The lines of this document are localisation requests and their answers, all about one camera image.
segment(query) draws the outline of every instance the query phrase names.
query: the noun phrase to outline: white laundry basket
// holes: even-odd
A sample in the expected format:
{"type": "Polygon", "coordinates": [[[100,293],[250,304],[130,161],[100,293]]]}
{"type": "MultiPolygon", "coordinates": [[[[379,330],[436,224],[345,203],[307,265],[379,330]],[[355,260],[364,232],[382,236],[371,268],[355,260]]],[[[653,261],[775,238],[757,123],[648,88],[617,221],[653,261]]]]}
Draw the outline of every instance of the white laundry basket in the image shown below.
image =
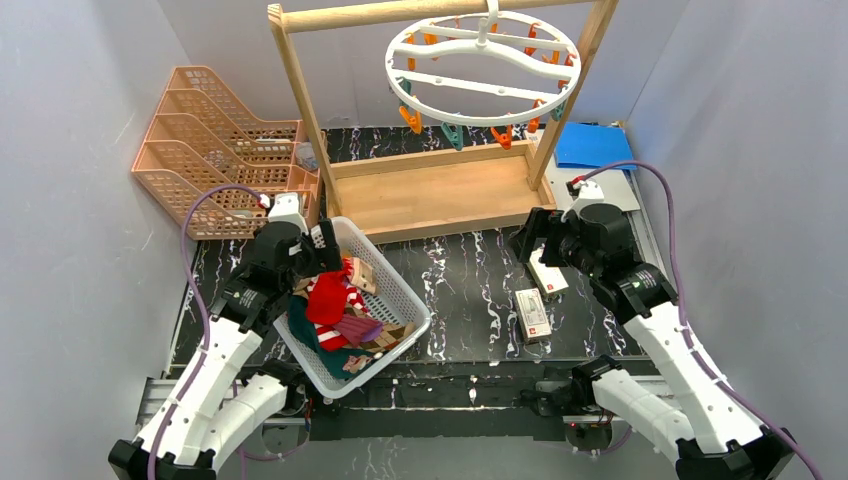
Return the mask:
{"type": "Polygon", "coordinates": [[[325,397],[342,398],[401,356],[430,327],[431,320],[430,311],[424,306],[424,302],[415,295],[415,292],[403,281],[377,247],[365,237],[365,234],[348,218],[335,217],[332,221],[339,246],[349,250],[355,257],[365,260],[374,268],[378,295],[362,292],[371,316],[383,323],[406,325],[412,322],[416,325],[412,335],[403,339],[398,346],[379,360],[372,362],[359,375],[343,380],[330,374],[318,355],[292,335],[286,316],[277,319],[274,326],[277,327],[286,346],[291,349],[315,388],[325,397]]]}

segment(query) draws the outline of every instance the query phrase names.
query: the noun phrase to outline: white circular hanger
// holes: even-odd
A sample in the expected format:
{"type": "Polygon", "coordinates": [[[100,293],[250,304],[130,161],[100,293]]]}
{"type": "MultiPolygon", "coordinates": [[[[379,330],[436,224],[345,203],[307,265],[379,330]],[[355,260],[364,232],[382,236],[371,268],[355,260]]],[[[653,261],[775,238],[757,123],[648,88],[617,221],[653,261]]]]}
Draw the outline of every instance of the white circular hanger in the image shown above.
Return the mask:
{"type": "Polygon", "coordinates": [[[497,127],[513,123],[524,123],[533,118],[550,112],[561,105],[577,85],[580,76],[580,56],[577,47],[564,33],[552,25],[535,17],[516,12],[498,12],[497,1],[489,1],[488,13],[474,13],[460,15],[459,17],[429,18],[413,23],[400,32],[389,43],[386,50],[386,75],[389,85],[401,101],[414,108],[422,115],[436,120],[441,120],[452,125],[466,125],[474,127],[497,127]],[[480,28],[478,31],[466,30],[453,27],[439,26],[442,22],[453,23],[456,18],[479,18],[480,28]],[[489,28],[498,20],[513,20],[528,26],[536,26],[536,30],[546,32],[553,40],[541,40],[536,38],[520,37],[498,33],[488,33],[489,28]],[[406,43],[406,39],[412,34],[432,34],[440,37],[454,38],[434,45],[416,45],[406,43]],[[554,65],[537,60],[523,51],[524,47],[538,48],[547,51],[559,51],[565,53],[563,62],[569,56],[572,58],[572,66],[554,65]],[[506,60],[507,62],[522,68],[538,76],[550,78],[552,81],[566,80],[567,83],[560,89],[559,93],[547,93],[521,88],[506,87],[490,83],[481,83],[470,80],[450,78],[443,75],[431,75],[427,73],[414,72],[395,68],[393,57],[395,54],[409,58],[434,58],[445,55],[465,53],[477,55],[489,55],[506,60]],[[507,113],[498,117],[471,117],[461,113],[450,113],[423,104],[418,98],[406,93],[401,86],[401,80],[410,82],[429,83],[437,87],[459,88],[474,92],[488,93],[500,97],[514,97],[535,102],[541,100],[540,105],[521,113],[507,113]]]}

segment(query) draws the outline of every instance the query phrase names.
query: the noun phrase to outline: table surface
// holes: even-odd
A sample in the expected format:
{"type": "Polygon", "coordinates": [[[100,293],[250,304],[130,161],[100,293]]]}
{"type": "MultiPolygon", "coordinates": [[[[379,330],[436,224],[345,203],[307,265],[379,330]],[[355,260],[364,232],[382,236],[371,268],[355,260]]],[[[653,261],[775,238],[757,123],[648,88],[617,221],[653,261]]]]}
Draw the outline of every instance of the table surface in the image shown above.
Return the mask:
{"type": "MultiPolygon", "coordinates": [[[[516,128],[523,138],[523,129],[516,128]]],[[[468,145],[492,143],[488,129],[471,129],[468,145]]],[[[421,135],[408,128],[354,128],[328,132],[333,162],[452,148],[439,129],[421,135]]],[[[553,335],[527,345],[513,305],[517,290],[534,288],[526,267],[507,246],[518,227],[389,243],[378,247],[432,313],[432,324],[400,362],[483,362],[573,360],[608,353],[642,356],[639,347],[612,314],[592,298],[588,278],[563,269],[569,288],[545,302],[553,335]]],[[[245,240],[204,241],[198,246],[194,273],[204,300],[211,302],[236,265],[249,255],[245,240]]],[[[169,375],[178,376],[202,335],[197,307],[187,292],[177,325],[169,375]]],[[[290,351],[272,331],[246,366],[290,351]]]]}

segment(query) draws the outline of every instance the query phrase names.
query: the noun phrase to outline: gray floor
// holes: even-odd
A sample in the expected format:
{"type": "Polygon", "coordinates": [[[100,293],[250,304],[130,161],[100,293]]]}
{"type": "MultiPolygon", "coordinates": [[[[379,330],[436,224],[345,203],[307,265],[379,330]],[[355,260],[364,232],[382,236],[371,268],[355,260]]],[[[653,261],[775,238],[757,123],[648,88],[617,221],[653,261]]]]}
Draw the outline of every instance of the gray floor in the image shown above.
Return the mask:
{"type": "MultiPolygon", "coordinates": [[[[617,425],[616,438],[625,428],[617,425]]],[[[289,438],[291,448],[293,438],[289,438]]],[[[264,453],[259,433],[248,451],[264,453]]],[[[634,434],[619,451],[597,459],[572,454],[565,444],[530,438],[360,438],[314,442],[283,461],[248,461],[249,480],[343,479],[474,480],[533,478],[536,480],[601,480],[650,478],[672,480],[674,467],[651,444],[634,434]]],[[[220,471],[222,480],[239,480],[239,456],[220,471]]]]}

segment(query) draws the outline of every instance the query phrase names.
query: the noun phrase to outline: wooden base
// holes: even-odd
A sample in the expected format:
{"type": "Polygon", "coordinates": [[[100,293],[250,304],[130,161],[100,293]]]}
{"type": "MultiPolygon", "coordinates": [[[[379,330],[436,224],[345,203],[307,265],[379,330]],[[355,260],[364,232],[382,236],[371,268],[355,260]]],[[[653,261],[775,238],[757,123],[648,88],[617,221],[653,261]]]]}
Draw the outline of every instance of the wooden base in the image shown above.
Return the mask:
{"type": "MultiPolygon", "coordinates": [[[[547,180],[527,181],[529,141],[332,165],[344,216],[374,243],[520,225],[532,207],[556,208],[547,180]]],[[[330,205],[329,214],[337,213],[330,205]]]]}

